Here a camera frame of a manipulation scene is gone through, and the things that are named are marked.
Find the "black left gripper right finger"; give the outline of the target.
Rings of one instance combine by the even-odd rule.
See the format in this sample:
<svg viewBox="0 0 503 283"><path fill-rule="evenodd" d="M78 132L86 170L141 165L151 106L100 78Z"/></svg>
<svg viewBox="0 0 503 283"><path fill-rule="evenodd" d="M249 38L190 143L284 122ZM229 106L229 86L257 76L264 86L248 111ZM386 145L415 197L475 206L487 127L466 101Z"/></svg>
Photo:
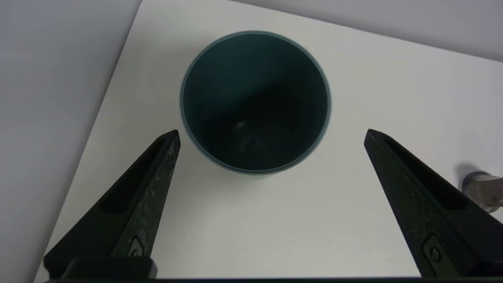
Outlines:
<svg viewBox="0 0 503 283"><path fill-rule="evenodd" d="M390 136L363 144L422 277L502 277L500 221Z"/></svg>

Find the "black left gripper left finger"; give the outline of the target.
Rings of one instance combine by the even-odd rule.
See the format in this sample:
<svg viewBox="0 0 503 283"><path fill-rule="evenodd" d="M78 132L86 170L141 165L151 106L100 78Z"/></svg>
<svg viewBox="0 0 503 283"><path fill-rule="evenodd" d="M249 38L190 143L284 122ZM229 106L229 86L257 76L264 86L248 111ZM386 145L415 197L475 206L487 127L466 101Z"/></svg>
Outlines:
<svg viewBox="0 0 503 283"><path fill-rule="evenodd" d="M49 277L81 257L149 257L180 148L177 130L159 136L45 255Z"/></svg>

